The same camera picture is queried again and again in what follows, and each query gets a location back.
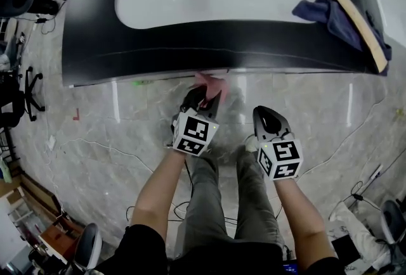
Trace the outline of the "black flat pad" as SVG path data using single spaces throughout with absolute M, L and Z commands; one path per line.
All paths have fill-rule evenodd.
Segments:
M 333 240 L 332 246 L 334 247 L 338 259 L 344 266 L 350 265 L 361 258 L 349 234 Z

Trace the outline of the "black top vanity cabinet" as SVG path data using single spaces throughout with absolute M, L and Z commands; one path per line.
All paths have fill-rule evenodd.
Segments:
M 171 72 L 227 73 L 234 68 L 330 68 L 377 71 L 358 51 L 307 22 L 215 20 L 132 29 L 115 0 L 68 0 L 62 46 L 63 83 Z

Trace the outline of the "person's right shoe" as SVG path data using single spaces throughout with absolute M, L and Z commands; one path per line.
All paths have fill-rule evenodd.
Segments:
M 247 139 L 244 142 L 244 146 L 245 146 L 246 151 L 248 151 L 248 152 L 254 153 L 254 152 L 258 151 L 259 144 L 258 144 L 257 137 L 254 134 L 247 137 Z

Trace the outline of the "pink cloth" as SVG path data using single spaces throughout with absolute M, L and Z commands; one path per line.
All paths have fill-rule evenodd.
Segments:
M 222 104 L 228 93 L 228 84 L 225 79 L 212 77 L 208 74 L 196 73 L 194 87 L 206 86 L 204 104 L 208 104 L 212 99 L 220 95 L 219 102 Z

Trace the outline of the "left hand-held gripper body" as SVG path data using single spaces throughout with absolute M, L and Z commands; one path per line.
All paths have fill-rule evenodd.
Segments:
M 207 151 L 219 124 L 193 108 L 179 112 L 173 119 L 173 149 L 199 157 Z

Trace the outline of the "beige wooden strip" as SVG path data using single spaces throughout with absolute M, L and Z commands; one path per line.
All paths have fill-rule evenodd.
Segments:
M 351 0 L 336 1 L 343 7 L 346 14 L 349 16 L 355 27 L 358 29 L 360 35 L 362 36 L 364 42 L 371 52 L 377 71 L 380 74 L 383 73 L 388 65 L 388 61 L 372 29 L 369 27 L 369 24 Z

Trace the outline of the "person's right forearm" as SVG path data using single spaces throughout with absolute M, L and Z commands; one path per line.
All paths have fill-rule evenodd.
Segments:
M 274 184 L 294 238 L 299 268 L 307 270 L 316 261 L 331 257 L 323 218 L 295 180 L 283 179 Z

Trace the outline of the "person's grey trousers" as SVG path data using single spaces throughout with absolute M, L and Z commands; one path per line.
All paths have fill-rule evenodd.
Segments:
M 215 159 L 208 154 L 193 161 L 193 194 L 184 220 L 183 253 L 202 247 L 215 249 L 221 245 L 282 253 L 284 241 L 254 153 L 243 146 L 237 150 L 239 210 L 234 238 L 226 232 L 218 171 Z

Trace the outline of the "person's left forearm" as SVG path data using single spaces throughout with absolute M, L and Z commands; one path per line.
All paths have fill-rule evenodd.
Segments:
M 144 225 L 167 238 L 168 216 L 186 155 L 169 150 L 136 200 L 132 225 Z

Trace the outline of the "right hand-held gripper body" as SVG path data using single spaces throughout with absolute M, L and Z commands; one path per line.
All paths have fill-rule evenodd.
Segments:
M 303 164 L 303 151 L 300 140 L 293 133 L 271 139 L 257 139 L 257 162 L 266 177 L 278 181 L 298 176 Z

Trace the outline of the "dark blue cloth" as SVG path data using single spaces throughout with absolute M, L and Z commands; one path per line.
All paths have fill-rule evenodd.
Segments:
M 310 22 L 325 25 L 328 32 L 352 48 L 368 52 L 363 37 L 337 0 L 300 1 L 292 14 Z

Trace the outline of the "person's black shirt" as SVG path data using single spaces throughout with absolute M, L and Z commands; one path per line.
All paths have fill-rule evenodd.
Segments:
M 268 243 L 198 246 L 170 261 L 162 237 L 144 225 L 127 227 L 113 256 L 95 269 L 103 275 L 289 275 L 281 248 Z

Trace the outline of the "white fabric bundle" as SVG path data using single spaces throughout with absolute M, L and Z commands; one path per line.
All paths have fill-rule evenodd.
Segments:
M 344 223 L 358 252 L 375 270 L 380 270 L 391 263 L 391 252 L 388 245 L 378 242 L 377 238 L 370 234 L 343 201 L 334 208 L 329 220 Z

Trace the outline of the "black office chair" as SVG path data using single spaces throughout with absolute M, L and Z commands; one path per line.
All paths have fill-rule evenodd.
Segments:
M 20 90 L 21 74 L 0 72 L 0 128 L 16 127 L 24 113 L 28 114 L 31 122 L 36 121 L 37 117 L 32 113 L 32 107 L 39 112 L 46 111 L 46 107 L 39 106 L 32 94 L 36 82 L 43 79 L 43 74 L 35 74 L 29 82 L 29 75 L 32 72 L 32 67 L 25 72 L 24 91 Z

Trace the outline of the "reddish brown box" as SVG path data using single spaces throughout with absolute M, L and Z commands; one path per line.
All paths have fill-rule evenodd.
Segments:
M 65 219 L 54 222 L 39 237 L 65 259 L 71 259 L 75 253 L 84 228 Z

